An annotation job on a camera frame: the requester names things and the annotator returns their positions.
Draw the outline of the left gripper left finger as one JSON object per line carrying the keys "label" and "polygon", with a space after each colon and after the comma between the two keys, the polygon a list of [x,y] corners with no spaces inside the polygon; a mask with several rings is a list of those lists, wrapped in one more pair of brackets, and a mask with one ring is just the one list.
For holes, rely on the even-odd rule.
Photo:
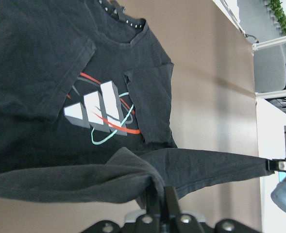
{"label": "left gripper left finger", "polygon": [[146,213],[150,216],[161,215],[161,203],[156,188],[150,184],[144,191],[144,202]]}

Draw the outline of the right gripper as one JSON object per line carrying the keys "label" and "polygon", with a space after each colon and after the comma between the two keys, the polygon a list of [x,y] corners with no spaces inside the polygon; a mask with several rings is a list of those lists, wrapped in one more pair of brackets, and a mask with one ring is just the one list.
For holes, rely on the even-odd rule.
{"label": "right gripper", "polygon": [[267,160],[266,169],[268,171],[286,172],[286,158]]}

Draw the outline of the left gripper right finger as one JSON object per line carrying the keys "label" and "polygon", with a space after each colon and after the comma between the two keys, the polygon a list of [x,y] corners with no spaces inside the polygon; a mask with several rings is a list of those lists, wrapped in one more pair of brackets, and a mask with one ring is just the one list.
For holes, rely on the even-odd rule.
{"label": "left gripper right finger", "polygon": [[177,194],[174,187],[166,186],[164,187],[165,192],[165,202],[164,211],[168,218],[176,218],[180,215],[181,210],[178,203]]}

